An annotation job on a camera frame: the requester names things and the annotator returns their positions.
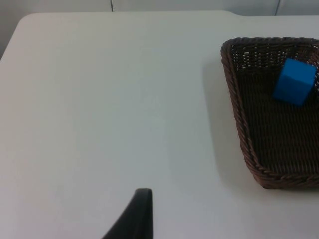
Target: brown wicker basket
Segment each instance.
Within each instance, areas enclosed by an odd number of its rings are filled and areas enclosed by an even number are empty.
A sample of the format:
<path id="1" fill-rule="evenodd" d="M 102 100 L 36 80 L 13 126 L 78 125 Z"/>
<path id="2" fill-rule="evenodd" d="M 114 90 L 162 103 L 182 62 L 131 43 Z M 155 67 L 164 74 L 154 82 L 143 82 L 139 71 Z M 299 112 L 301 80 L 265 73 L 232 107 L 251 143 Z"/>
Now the brown wicker basket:
<path id="1" fill-rule="evenodd" d="M 316 90 L 302 107 L 272 98 L 286 58 L 318 69 L 319 40 L 236 38 L 223 44 L 221 56 L 240 146 L 257 182 L 264 188 L 319 186 Z"/>

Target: black object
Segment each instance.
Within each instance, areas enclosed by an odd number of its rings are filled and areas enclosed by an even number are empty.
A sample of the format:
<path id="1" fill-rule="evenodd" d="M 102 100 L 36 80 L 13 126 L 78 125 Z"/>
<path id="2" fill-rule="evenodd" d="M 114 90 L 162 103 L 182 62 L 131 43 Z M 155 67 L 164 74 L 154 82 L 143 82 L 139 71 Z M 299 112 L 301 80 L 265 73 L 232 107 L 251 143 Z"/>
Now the black object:
<path id="1" fill-rule="evenodd" d="M 102 239 L 153 239 L 152 190 L 137 189 L 120 218 Z"/>

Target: blue cube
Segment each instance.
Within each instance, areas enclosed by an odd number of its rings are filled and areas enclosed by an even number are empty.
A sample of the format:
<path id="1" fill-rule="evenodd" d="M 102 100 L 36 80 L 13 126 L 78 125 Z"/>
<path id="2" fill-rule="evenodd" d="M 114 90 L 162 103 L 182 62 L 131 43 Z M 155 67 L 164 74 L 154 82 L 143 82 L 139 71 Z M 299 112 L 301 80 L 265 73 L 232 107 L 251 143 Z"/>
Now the blue cube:
<path id="1" fill-rule="evenodd" d="M 287 58 L 273 97 L 302 106 L 314 86 L 316 71 L 313 65 Z"/>

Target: cube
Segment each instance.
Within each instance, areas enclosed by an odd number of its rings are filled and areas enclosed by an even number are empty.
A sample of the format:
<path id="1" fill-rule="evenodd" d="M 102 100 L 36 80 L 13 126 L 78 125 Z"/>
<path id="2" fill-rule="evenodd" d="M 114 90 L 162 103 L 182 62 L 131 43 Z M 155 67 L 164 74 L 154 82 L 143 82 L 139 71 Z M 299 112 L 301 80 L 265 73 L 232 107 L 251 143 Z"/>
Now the cube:
<path id="1" fill-rule="evenodd" d="M 316 71 L 313 65 L 287 58 L 273 97 L 302 106 L 314 86 Z"/>

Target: basket bottom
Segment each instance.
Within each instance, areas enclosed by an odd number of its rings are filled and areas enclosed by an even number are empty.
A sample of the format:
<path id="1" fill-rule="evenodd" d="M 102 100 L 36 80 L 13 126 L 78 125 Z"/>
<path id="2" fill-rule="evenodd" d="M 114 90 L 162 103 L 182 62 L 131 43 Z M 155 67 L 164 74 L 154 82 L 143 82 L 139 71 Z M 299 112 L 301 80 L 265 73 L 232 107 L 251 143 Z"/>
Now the basket bottom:
<path id="1" fill-rule="evenodd" d="M 319 100 L 298 107 L 272 98 L 279 71 L 238 73 L 250 137 L 259 163 L 283 174 L 319 174 Z"/>

